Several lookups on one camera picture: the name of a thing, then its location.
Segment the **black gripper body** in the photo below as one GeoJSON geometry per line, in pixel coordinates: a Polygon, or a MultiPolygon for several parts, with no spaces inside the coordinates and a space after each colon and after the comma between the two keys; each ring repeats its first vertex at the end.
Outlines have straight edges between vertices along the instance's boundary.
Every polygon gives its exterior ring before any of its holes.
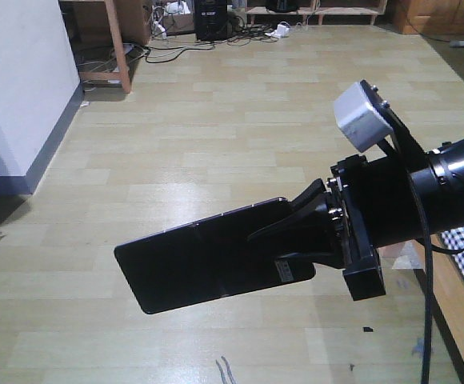
{"type": "Polygon", "coordinates": [[[342,272],[353,300],[386,293],[378,248],[422,236],[404,167],[388,157],[369,162],[350,156],[330,168],[331,188],[343,209],[342,272]]]}

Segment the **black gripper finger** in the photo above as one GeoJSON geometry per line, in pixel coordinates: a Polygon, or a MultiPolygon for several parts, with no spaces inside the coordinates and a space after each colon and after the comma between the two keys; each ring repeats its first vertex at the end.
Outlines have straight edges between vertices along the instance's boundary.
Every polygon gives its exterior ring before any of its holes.
{"type": "Polygon", "coordinates": [[[290,202],[288,216],[251,233],[249,242],[269,242],[276,259],[344,267],[340,241],[327,202],[290,202]]]}
{"type": "Polygon", "coordinates": [[[327,212],[326,198],[328,193],[325,184],[320,178],[314,180],[300,193],[290,206],[296,218],[307,218],[315,215],[325,215],[327,212]]]}

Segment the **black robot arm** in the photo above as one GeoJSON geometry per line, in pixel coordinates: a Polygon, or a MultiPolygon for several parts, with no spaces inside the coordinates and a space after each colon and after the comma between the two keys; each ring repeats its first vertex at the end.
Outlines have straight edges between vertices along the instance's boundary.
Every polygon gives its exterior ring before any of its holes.
{"type": "Polygon", "coordinates": [[[291,215],[248,239],[309,232],[315,240],[322,231],[322,248],[283,257],[339,268],[355,301],[384,295],[378,248],[464,226],[464,140],[431,152],[413,139],[380,147],[383,158],[354,155],[332,166],[327,183],[316,180],[292,201],[291,215]]]}

